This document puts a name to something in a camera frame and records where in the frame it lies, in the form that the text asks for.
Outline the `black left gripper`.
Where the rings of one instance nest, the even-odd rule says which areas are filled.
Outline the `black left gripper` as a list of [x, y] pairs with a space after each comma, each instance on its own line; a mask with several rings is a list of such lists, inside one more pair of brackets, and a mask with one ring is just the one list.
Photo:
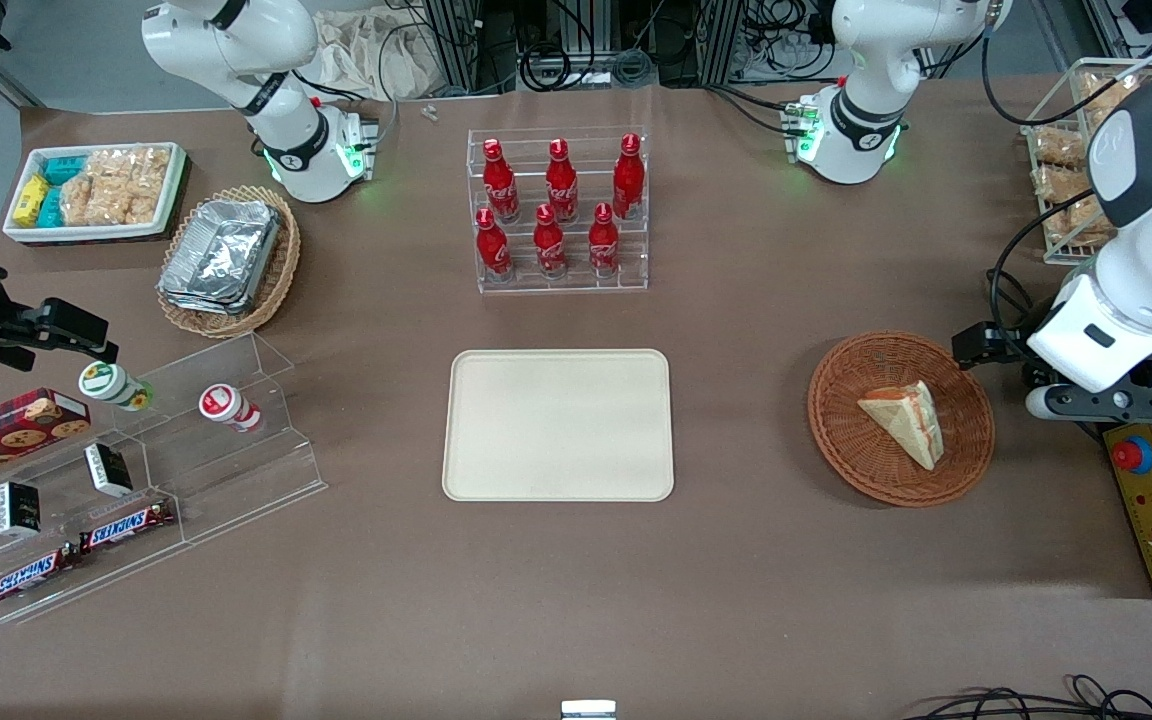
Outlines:
[[1026, 389], [1059, 386], [1062, 376], [1041, 357], [1010, 351], [1009, 336], [996, 323], [977, 323], [954, 336], [954, 361], [960, 370], [990, 364], [1018, 364]]

